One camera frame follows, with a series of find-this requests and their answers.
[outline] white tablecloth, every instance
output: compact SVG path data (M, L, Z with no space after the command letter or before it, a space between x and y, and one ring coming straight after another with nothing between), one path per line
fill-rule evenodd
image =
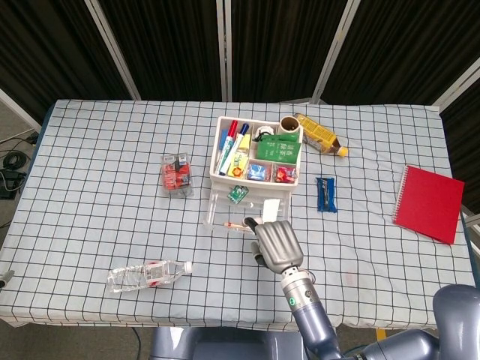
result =
M0 292L12 325L241 326L295 329L278 277L250 240L201 225L218 116L277 122L306 113L349 157L303 145L291 221L335 326L434 326L432 297L473 284L459 222L448 246L392 225L405 164L451 175L441 119L423 106L59 100L0 253L15 276ZM161 194L163 153L191 154L195 192ZM317 211L317 176L335 177L338 213ZM193 260L166 288L112 294L109 269Z

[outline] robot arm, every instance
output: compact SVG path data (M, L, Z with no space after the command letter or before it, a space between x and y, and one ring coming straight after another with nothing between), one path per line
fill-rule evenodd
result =
M337 336L306 271L303 253L288 221L258 225L245 220L259 239L253 245L258 263L283 276L281 286L305 346L320 359L342 359Z
M407 330L344 358L337 336L306 271L303 253L288 221L245 223L256 233L256 261L282 275L281 286L305 346L318 359L332 360L455 360L480 359L480 291L464 285L446 286L433 299L439 340L422 330Z

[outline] small blue package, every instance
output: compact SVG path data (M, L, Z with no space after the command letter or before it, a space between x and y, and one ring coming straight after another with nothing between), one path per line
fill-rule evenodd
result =
M247 179L248 180L257 180L258 182L267 181L267 169L259 164L250 163L248 164Z
M335 179L316 178L316 187L318 189L318 211L337 212L337 208L335 208Z
M228 130L223 129L220 133L220 150L224 149L225 140L227 139Z

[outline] black curtain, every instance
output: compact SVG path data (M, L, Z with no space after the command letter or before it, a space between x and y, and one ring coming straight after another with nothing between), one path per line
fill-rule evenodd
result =
M480 1L362 0L322 99L432 104L480 57Z
M0 1L0 87L35 120L59 98L130 98L83 0Z
M221 101L215 0L101 0L140 96Z
M463 204L480 213L480 79L441 114L451 171L466 183Z
M234 101L314 93L346 0L232 0Z

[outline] juice bottle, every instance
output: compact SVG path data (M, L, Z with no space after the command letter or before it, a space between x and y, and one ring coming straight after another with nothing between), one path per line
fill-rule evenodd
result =
M340 145L337 135L332 133L326 127L317 124L311 118L302 114L295 114L298 122L303 126L304 142L319 149L322 154L336 154L340 156L348 155L348 148Z

